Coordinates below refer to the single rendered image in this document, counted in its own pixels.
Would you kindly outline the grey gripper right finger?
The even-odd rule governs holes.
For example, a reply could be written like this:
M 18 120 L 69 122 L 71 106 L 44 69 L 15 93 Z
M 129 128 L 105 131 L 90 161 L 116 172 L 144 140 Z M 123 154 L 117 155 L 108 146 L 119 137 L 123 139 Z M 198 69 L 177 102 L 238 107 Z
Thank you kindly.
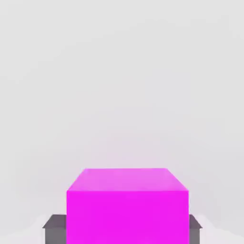
M 203 215 L 189 215 L 189 244 L 216 244 L 214 225 Z

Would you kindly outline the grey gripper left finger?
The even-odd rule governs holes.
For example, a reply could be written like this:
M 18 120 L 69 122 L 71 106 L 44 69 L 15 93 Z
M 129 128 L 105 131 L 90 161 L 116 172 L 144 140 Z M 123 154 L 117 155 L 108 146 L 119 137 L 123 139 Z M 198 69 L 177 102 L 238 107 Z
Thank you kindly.
M 28 244 L 66 244 L 66 214 L 41 215 L 30 229 Z

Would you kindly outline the small magenta cube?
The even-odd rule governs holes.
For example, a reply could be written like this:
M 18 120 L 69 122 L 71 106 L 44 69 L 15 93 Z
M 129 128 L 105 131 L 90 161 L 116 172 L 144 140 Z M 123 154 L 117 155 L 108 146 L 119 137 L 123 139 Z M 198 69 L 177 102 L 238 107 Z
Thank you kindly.
M 189 192 L 166 168 L 85 169 L 66 203 L 67 244 L 189 244 Z

